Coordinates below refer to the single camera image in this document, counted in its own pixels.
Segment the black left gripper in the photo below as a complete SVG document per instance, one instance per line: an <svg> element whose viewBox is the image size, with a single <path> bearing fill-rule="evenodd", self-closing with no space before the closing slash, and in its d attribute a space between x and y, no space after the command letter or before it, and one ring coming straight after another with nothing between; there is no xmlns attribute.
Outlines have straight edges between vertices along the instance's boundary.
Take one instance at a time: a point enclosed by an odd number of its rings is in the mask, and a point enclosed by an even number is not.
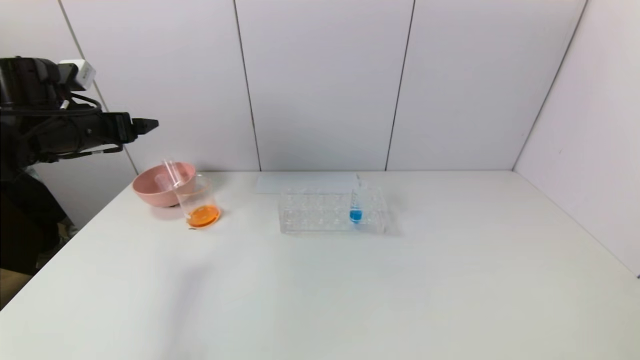
<svg viewBox="0 0 640 360"><path fill-rule="evenodd" d="M138 135L155 130L159 122L148 118L133 118L128 112L95 112L78 119L80 148L103 145L121 146L134 142Z"/></svg>

